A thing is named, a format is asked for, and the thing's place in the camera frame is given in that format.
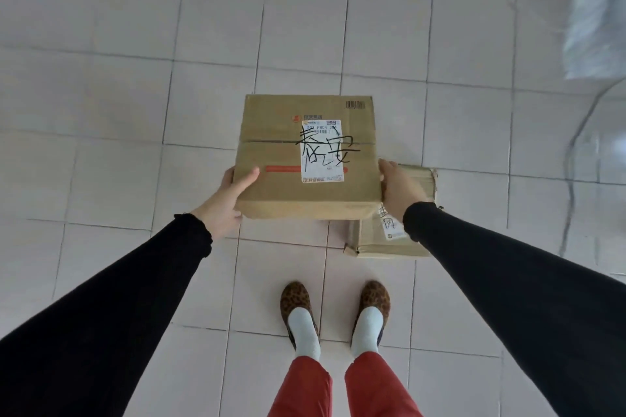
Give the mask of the small crumpled cardboard box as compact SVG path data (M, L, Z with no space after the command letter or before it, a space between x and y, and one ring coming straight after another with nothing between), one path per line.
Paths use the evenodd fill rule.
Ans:
M420 243L411 240L403 224L381 204L370 217L350 221L344 254L362 258L431 257Z

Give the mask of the white sock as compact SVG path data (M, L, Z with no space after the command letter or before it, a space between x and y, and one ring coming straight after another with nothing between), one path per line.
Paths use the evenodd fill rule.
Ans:
M311 313L303 307L294 308L287 316L287 328L296 357L306 357L319 362L321 347Z
M352 334L350 352L354 359L367 352L379 353L385 317L374 306L365 307L358 315Z

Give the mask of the red trousers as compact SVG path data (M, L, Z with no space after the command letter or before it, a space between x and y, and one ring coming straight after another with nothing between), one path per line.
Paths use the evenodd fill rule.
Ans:
M407 389L376 352L359 355L345 376L350 417L423 417ZM307 356L296 357L268 417L332 417L333 379Z

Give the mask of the person's left forearm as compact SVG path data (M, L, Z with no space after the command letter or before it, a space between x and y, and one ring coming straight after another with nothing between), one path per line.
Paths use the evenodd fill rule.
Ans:
M212 237L191 214L0 340L0 417L123 417Z

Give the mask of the leopard print slipper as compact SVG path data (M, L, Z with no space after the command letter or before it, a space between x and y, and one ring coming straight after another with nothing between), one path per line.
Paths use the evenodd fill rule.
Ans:
M361 291L360 298L359 298L359 306L357 310L356 319L359 313L365 307L368 307L368 306L374 306L383 313L385 317L385 326L384 326L384 330L385 330L385 327L387 325L387 321L390 315L390 311L391 311L391 298L385 286L377 280L370 280L364 284L362 291Z
M312 321L315 335L317 337L317 341L319 342L319 328L317 327L317 323L312 314L309 293L306 287L301 282L293 281L286 285L280 295L279 310L281 318L287 329L287 335L295 351L297 350L296 340L293 335L291 326L289 325L288 318L291 312L297 308L303 308L308 312L309 318L311 318Z

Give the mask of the large labelled cardboard box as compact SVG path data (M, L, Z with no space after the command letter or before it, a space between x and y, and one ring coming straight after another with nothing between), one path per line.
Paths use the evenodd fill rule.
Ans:
M247 95L233 173L246 218L361 220L381 204L371 96Z

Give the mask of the transparent plastic chair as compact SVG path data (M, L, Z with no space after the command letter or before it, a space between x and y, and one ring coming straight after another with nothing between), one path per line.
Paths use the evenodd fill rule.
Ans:
M514 13L507 232L626 282L626 79L567 79L571 0Z

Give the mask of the person's right forearm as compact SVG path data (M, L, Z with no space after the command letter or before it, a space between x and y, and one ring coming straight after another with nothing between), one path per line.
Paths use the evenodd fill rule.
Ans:
M626 284L431 202L402 221L559 417L626 417Z

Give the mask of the person's left hand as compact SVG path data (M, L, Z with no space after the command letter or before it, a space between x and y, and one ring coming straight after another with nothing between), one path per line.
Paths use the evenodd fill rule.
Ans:
M231 198L234 167L224 172L220 187L190 214L204 224L212 239L224 238L242 222L242 213Z

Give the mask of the person's right hand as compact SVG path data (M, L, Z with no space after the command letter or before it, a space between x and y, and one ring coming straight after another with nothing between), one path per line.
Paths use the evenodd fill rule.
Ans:
M382 185L382 205L387 213L404 223L406 211L415 203L432 202L425 190L399 164L399 181L390 187Z

